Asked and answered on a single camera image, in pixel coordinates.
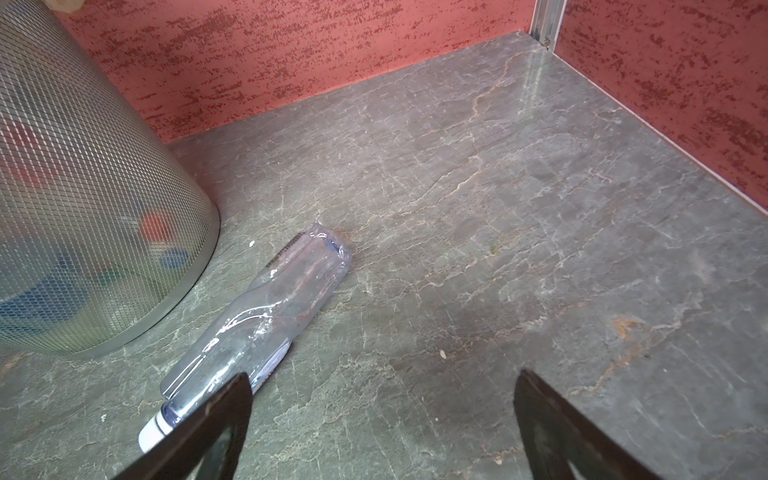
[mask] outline mesh trash can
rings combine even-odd
[[[218,212],[43,4],[0,8],[0,343],[101,355],[189,291]]]

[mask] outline metal mesh basket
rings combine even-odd
[[[0,227],[0,343],[69,356],[154,325],[218,235],[216,207],[34,0],[0,12]]]

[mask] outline marble floor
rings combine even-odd
[[[0,355],[0,477],[135,460],[165,372],[315,219],[353,269],[238,478],[530,478],[523,366],[666,478],[768,476],[768,221],[527,35],[171,150],[220,208],[214,258],[111,355]]]

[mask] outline textured red wall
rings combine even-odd
[[[768,3],[568,0],[555,52],[768,207]]]
[[[535,0],[87,0],[58,17],[164,141],[516,30]]]

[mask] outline bottle label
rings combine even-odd
[[[279,349],[277,349],[275,353],[272,354],[270,359],[266,361],[264,367],[259,370],[259,372],[256,374],[256,378],[254,378],[251,382],[253,393],[256,393],[256,391],[261,388],[264,382],[266,382],[266,379],[270,377],[274,369],[277,367],[277,364],[280,363],[283,357],[285,357],[286,353],[288,353],[290,344],[291,342],[285,342]]]

